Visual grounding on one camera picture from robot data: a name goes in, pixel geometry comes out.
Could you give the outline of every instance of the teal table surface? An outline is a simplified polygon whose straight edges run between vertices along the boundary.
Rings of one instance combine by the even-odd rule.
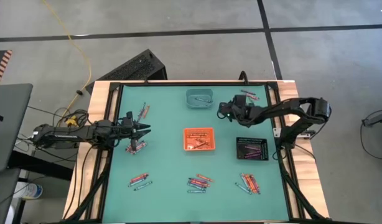
[[[189,109],[185,92],[190,88],[211,88],[213,106]],[[242,94],[245,86],[125,86],[119,117],[133,111],[136,118],[144,102],[150,105],[146,119],[151,132],[142,139],[148,146],[136,155],[126,152],[129,140],[114,149],[103,223],[123,222],[214,222],[246,220],[288,220],[284,189],[275,152],[271,121],[246,128],[236,121],[217,118],[220,102]],[[263,86],[249,86],[267,106]],[[183,149],[185,128],[212,127],[214,151]],[[236,158],[236,137],[267,139],[268,161]],[[147,172],[153,183],[141,190],[128,187],[129,181]],[[261,194],[248,195],[235,185],[240,173],[253,174]],[[214,180],[205,194],[188,194],[189,177],[202,174]]]

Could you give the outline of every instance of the orange container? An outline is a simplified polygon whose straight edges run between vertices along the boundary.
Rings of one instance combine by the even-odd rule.
[[[215,150],[215,135],[213,133],[213,128],[185,128],[184,150]]]

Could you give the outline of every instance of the yellow cable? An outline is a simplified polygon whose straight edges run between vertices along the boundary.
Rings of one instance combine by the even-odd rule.
[[[42,0],[43,3],[46,5],[47,9],[50,10],[50,12],[54,15],[54,17],[57,19],[58,23],[62,26],[62,28],[64,29],[66,35],[68,36],[68,40],[69,42],[76,48],[78,49],[78,51],[82,54],[82,57],[85,59],[85,62],[88,66],[88,69],[89,69],[89,78],[87,80],[87,82],[84,84],[84,86],[80,89],[80,91],[83,91],[87,84],[89,84],[90,80],[91,80],[91,65],[90,65],[90,61],[89,61],[89,58],[86,56],[86,54],[81,50],[81,48],[75,44],[75,42],[72,40],[71,38],[71,33],[69,33],[69,31],[67,30],[67,28],[65,27],[64,23],[61,21],[61,19],[59,18],[59,16],[57,15],[57,13],[55,13],[55,11],[52,9],[52,7],[46,2],[46,0]],[[65,116],[65,114],[68,112],[68,110],[71,108],[71,106],[73,105],[73,103],[75,102],[75,100],[78,98],[78,94],[75,95],[75,97],[72,99],[71,103],[67,106],[66,110],[64,111],[64,113],[62,114],[62,116]]]

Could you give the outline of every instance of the gray floor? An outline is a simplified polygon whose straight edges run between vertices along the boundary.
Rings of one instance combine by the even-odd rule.
[[[253,0],[49,0],[72,34],[262,27]],[[271,27],[382,24],[382,1],[264,0]],[[63,35],[39,0],[0,0],[0,37]],[[382,223],[382,161],[360,146],[361,119],[382,109],[382,29],[273,34],[284,79],[296,80],[300,96],[324,97],[333,108],[328,125],[313,141],[330,216]],[[245,70],[252,79],[275,78],[264,34],[77,40],[90,58],[93,79],[151,49],[170,79],[232,79]],[[13,50],[1,84],[34,85],[30,105],[49,111],[66,106],[87,79],[80,54],[66,41],[6,42]],[[87,108],[85,95],[75,108]],[[51,123],[28,110],[22,133]],[[382,156],[382,125],[364,130],[366,147]],[[73,151],[53,151],[69,156]],[[37,152],[37,157],[55,158]],[[23,221],[56,222],[68,182],[39,182],[42,200],[27,202]]]

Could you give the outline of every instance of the white bucket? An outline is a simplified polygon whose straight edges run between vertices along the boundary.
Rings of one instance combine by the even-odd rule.
[[[17,182],[14,198],[37,199],[42,195],[43,187],[38,184]]]

